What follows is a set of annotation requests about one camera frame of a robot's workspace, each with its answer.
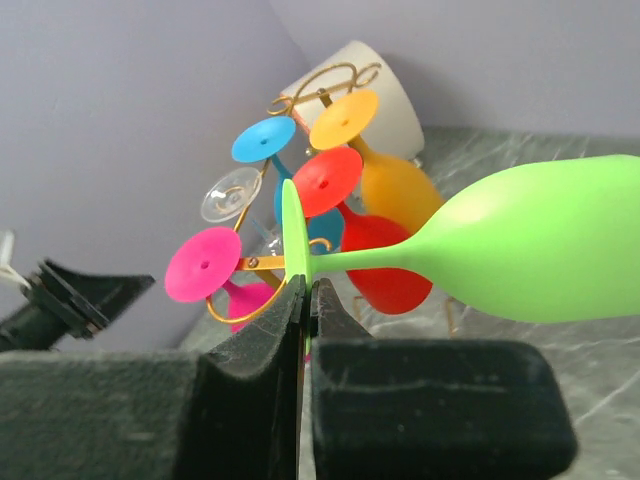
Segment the red plastic wine glass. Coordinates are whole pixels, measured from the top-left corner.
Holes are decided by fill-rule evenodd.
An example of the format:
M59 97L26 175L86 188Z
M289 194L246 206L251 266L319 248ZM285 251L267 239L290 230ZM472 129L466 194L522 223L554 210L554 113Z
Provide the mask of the red plastic wine glass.
M346 198L358 184L362 170L360 154L351 147L341 146L316 155L293 177L307 217L332 209L340 212L344 220L342 252L387 247L409 238L409 232L396 222L358 214L346 205ZM403 269L349 270L347 276L375 310L388 315L414 310L432 289L429 280Z

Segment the green plastic wine glass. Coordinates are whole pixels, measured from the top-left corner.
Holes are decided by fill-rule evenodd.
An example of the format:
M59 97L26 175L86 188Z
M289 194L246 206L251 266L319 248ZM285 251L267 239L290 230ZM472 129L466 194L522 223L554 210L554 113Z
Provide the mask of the green plastic wine glass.
M416 273L467 306L532 324L639 311L639 160L627 154L517 165L450 198L410 238L315 256L301 189L283 186L287 278Z

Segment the orange plastic wine glass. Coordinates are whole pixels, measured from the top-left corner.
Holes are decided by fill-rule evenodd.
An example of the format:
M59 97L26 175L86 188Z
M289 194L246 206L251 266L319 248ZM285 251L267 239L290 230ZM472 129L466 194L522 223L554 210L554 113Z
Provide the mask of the orange plastic wine glass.
M379 97L372 90L325 100L325 110L313 123L309 140L318 151L347 145L362 158L361 198L365 211L417 233L443 206L444 199L431 178L409 161L373 149L363 132L375 119Z

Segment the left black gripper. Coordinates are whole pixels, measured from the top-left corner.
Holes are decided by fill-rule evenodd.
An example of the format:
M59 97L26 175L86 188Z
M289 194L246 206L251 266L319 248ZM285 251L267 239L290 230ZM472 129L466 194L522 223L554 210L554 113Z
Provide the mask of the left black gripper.
M26 303L1 319L1 348L49 350L65 336L91 339L154 284L148 274L87 274L45 259L19 287Z

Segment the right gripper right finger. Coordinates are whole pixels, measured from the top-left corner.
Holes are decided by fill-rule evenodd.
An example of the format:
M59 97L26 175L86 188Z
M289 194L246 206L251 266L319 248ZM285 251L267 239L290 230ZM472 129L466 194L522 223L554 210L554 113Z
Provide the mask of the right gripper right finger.
M551 479L578 454L554 372L520 341L377 339L333 284L311 294L320 479Z

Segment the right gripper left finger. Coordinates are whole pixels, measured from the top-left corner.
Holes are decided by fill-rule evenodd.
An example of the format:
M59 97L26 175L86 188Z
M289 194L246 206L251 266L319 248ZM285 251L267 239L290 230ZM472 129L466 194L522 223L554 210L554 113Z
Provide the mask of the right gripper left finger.
M305 279L198 359L173 476L295 479L305 354Z

